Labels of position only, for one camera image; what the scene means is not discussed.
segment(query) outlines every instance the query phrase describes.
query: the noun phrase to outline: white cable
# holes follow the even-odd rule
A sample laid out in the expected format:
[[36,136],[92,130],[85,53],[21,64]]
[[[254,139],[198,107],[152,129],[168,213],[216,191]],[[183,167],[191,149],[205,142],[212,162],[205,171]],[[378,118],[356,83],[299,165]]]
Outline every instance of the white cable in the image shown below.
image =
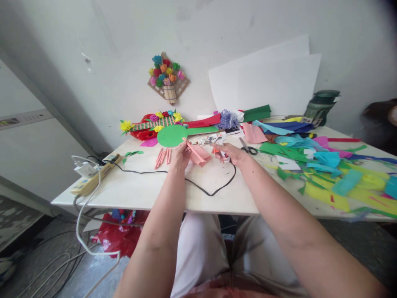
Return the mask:
[[97,191],[97,189],[99,188],[99,186],[100,186],[100,181],[101,181],[101,175],[100,175],[100,166],[96,163],[96,162],[94,162],[94,161],[92,161],[92,160],[90,160],[90,159],[86,159],[86,158],[84,158],[84,157],[80,157],[80,156],[76,156],[76,155],[72,155],[72,159],[73,160],[75,160],[75,158],[80,158],[80,159],[84,159],[84,160],[86,160],[86,161],[89,161],[89,162],[91,162],[91,163],[93,163],[93,164],[95,164],[96,166],[97,166],[97,169],[98,169],[98,177],[99,177],[99,180],[98,180],[98,185],[96,186],[96,188],[94,189],[94,191],[91,193],[91,195],[90,195],[90,197],[88,198],[88,200],[84,203],[84,205],[82,206],[82,208],[80,209],[80,212],[79,212],[79,216],[77,217],[77,223],[76,223],[76,237],[77,237],[77,240],[81,243],[81,245],[84,247],[84,249],[90,254],[90,255],[93,255],[93,256],[96,256],[96,255],[115,255],[115,254],[117,254],[117,262],[116,262],[116,264],[91,288],[91,290],[84,296],[84,298],[87,298],[87,297],[89,297],[90,295],[91,295],[91,293],[95,290],[95,288],[102,282],[102,280],[104,280],[104,278],[114,269],[114,268],[116,268],[117,267],[117,265],[119,264],[119,262],[120,262],[120,251],[116,251],[116,252],[92,252],[92,251],[90,251],[90,249],[87,247],[87,245],[84,243],[84,241],[83,241],[83,239],[80,237],[80,234],[79,234],[79,225],[80,225],[80,218],[81,218],[81,214],[83,213],[83,209],[84,209],[84,207],[85,206],[87,206],[87,204],[91,201],[91,199],[92,199],[92,197],[94,196],[94,194],[95,194],[95,192]]

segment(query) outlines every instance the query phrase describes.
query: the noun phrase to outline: red plastic bag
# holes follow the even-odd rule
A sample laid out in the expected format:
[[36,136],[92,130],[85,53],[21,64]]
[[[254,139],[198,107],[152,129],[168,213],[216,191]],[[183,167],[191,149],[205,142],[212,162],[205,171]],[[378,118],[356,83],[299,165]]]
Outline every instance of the red plastic bag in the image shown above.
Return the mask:
[[[134,224],[143,225],[148,218],[149,211],[136,211]],[[117,222],[109,213],[103,216],[104,220]],[[131,257],[138,243],[142,228],[134,226],[117,226],[110,223],[102,223],[98,237],[105,252],[116,252],[120,250],[120,257]]]

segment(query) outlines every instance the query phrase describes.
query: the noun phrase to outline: scissors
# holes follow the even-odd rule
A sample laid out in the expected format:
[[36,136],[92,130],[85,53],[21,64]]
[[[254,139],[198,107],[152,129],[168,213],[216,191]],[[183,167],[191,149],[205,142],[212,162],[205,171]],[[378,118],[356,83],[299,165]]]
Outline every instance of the scissors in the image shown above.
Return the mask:
[[248,147],[242,138],[239,138],[239,139],[240,139],[241,144],[243,145],[243,147],[241,147],[241,150],[244,150],[246,153],[249,153],[251,155],[258,154],[258,150],[256,150],[254,147]]

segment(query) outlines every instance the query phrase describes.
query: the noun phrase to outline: green bottle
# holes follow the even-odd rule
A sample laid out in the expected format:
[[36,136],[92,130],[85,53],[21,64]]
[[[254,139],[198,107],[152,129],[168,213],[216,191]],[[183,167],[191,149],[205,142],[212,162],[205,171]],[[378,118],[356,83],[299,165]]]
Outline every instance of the green bottle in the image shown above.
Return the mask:
[[309,101],[301,123],[313,123],[314,127],[324,126],[327,122],[327,114],[339,101],[340,91],[320,90]]

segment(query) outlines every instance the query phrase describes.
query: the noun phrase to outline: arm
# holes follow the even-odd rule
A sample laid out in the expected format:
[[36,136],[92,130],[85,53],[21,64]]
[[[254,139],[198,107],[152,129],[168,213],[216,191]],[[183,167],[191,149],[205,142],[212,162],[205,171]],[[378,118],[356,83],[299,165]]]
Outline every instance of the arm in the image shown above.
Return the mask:
[[164,185],[114,298],[170,296],[177,263],[179,230],[185,209],[185,168],[190,154],[186,140],[174,150]]
[[260,214],[312,297],[387,296],[384,286],[250,155],[225,145],[214,147],[239,167]]

